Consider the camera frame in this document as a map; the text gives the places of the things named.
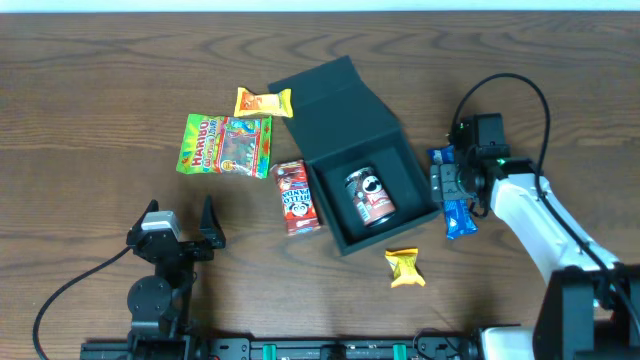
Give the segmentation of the red Hello Panda box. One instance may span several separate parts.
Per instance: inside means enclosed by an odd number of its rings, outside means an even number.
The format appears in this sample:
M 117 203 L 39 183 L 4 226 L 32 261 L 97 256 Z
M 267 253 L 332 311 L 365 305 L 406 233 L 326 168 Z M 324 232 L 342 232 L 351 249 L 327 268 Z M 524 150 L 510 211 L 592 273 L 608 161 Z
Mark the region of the red Hello Panda box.
M 303 160 L 274 165 L 271 170 L 280 191 L 289 236 L 318 230 L 321 225 L 311 196 Z

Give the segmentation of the blue Oreo packet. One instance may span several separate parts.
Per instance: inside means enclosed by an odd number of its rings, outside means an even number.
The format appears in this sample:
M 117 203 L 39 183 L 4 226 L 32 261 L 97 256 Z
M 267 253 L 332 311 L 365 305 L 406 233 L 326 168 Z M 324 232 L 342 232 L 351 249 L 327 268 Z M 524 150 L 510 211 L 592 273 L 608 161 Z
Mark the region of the blue Oreo packet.
M 453 164 L 454 147 L 432 148 L 427 151 L 433 165 Z M 444 219 L 447 226 L 447 239 L 454 240 L 463 235 L 475 234 L 478 230 L 472 220 L 466 199 L 445 200 L 443 202 Z

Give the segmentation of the dark green gift box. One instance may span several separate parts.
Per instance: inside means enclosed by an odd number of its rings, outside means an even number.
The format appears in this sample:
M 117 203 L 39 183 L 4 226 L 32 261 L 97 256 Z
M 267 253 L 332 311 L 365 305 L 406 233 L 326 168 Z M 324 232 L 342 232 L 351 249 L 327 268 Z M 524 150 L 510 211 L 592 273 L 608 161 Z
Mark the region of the dark green gift box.
M 434 220 L 429 180 L 393 112 L 367 87 L 348 56 L 269 84 L 292 92 L 284 123 L 302 153 L 313 200 L 340 252 L 348 255 Z M 370 167 L 396 210 L 378 225 L 360 217 L 346 179 Z

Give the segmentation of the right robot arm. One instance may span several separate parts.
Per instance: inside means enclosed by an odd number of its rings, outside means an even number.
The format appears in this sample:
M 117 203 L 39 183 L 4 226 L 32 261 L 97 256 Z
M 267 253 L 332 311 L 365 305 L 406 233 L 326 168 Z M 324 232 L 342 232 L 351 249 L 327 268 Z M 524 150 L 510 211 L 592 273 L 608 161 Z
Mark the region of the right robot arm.
M 437 161 L 430 177 L 436 199 L 481 203 L 502 220 L 546 283 L 534 327 L 488 327 L 458 338 L 455 358 L 638 358 L 638 266 L 591 238 L 531 160 Z

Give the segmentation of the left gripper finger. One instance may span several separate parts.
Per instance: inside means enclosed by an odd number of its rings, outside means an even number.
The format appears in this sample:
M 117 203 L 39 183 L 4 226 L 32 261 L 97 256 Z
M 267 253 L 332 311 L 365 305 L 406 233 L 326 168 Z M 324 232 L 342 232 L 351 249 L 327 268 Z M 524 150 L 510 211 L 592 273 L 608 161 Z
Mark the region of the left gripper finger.
M 139 217 L 139 219 L 131 227 L 131 231 L 140 231 L 141 230 L 141 225 L 142 225 L 143 220 L 146 217 L 146 215 L 149 212 L 156 212 L 158 209 L 159 209 L 158 201 L 155 200 L 155 199 L 152 199 L 149 202 L 149 204 L 147 205 L 146 209 L 143 211 L 142 215 Z
M 210 195 L 207 195 L 204 201 L 199 230 L 204 240 L 213 249 L 223 249 L 226 247 L 226 236 L 215 215 L 212 197 Z

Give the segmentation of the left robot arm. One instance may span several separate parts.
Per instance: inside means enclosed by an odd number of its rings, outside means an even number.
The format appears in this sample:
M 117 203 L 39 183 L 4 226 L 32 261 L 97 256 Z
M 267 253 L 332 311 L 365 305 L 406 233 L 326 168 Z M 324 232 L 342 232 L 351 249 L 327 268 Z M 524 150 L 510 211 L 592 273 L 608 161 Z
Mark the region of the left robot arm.
M 190 329 L 194 266 L 211 261 L 214 251 L 226 246 L 210 196 L 204 201 L 199 230 L 200 240 L 182 241 L 177 216 L 161 211 L 155 200 L 129 230 L 127 246 L 154 266 L 154 274 L 138 280 L 128 293 L 133 335 L 173 340 Z

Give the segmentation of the Pringles can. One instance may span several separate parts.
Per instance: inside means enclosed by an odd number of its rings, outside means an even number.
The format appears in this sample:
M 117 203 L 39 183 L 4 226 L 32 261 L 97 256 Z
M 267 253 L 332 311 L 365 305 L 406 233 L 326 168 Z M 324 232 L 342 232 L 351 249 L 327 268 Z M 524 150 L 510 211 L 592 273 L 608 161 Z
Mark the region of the Pringles can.
M 396 212 L 381 180 L 372 167 L 364 167 L 345 179 L 345 189 L 365 227 L 389 220 Z

